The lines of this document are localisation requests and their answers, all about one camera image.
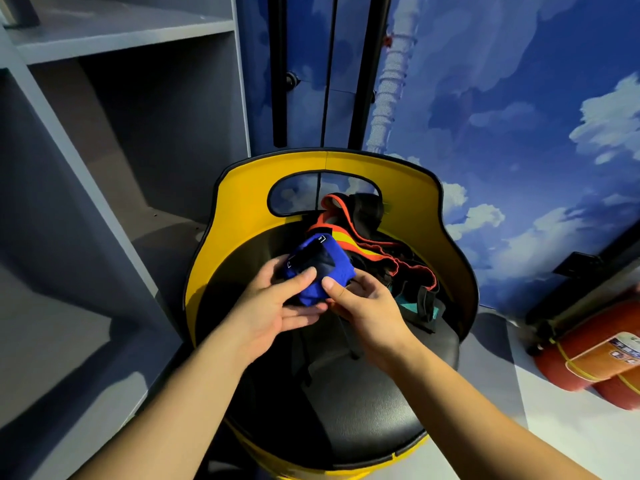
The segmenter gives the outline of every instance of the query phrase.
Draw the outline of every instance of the white tower painting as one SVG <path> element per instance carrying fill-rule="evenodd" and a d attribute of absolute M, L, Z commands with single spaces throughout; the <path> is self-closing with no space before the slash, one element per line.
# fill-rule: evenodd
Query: white tower painting
<path fill-rule="evenodd" d="M 404 78 L 415 46 L 420 13 L 425 0 L 398 0 L 393 14 L 393 42 L 387 51 L 385 64 L 376 90 L 376 102 L 371 120 L 371 133 L 366 150 L 384 153 L 394 122 L 396 104 L 402 97 Z"/>

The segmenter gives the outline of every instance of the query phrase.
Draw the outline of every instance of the red fire extinguisher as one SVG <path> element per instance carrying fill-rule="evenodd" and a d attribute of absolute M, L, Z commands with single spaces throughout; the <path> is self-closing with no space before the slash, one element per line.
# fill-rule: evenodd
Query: red fire extinguisher
<path fill-rule="evenodd" d="M 611 404 L 626 410 L 640 409 L 640 367 L 593 386 Z"/>
<path fill-rule="evenodd" d="M 640 298 L 616 303 L 534 358 L 549 382 L 578 391 L 640 365 Z"/>

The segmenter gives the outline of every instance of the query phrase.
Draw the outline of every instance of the left hand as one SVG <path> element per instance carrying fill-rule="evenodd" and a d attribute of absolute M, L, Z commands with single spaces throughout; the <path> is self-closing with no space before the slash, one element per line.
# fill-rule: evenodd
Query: left hand
<path fill-rule="evenodd" d="M 221 326 L 233 328 L 240 338 L 246 365 L 271 347 L 281 331 L 311 325 L 327 311 L 326 303 L 315 306 L 284 306 L 284 302 L 308 287 L 316 278 L 316 268 L 279 283 L 271 284 L 275 270 L 286 261 L 280 256 L 267 262 L 247 285 Z"/>

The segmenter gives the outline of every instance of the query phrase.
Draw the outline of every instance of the blue cloth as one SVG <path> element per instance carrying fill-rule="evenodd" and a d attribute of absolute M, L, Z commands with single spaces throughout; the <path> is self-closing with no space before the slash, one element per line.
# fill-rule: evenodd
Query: blue cloth
<path fill-rule="evenodd" d="M 342 286 L 355 277 L 356 272 L 347 254 L 331 234 L 314 234 L 300 244 L 285 261 L 283 271 L 286 279 L 314 266 L 317 276 L 313 283 L 299 293 L 304 306 L 313 306 L 329 298 L 322 288 L 322 278 L 329 276 Z"/>

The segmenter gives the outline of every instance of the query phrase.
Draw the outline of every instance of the forearm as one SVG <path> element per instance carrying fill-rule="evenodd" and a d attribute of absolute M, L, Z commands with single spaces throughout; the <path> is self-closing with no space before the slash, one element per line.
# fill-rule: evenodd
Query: forearm
<path fill-rule="evenodd" d="M 245 366 L 235 331 L 221 325 L 73 479 L 191 480 Z"/>
<path fill-rule="evenodd" d="M 498 411 L 417 340 L 394 358 L 391 375 L 463 480 L 596 478 Z"/>

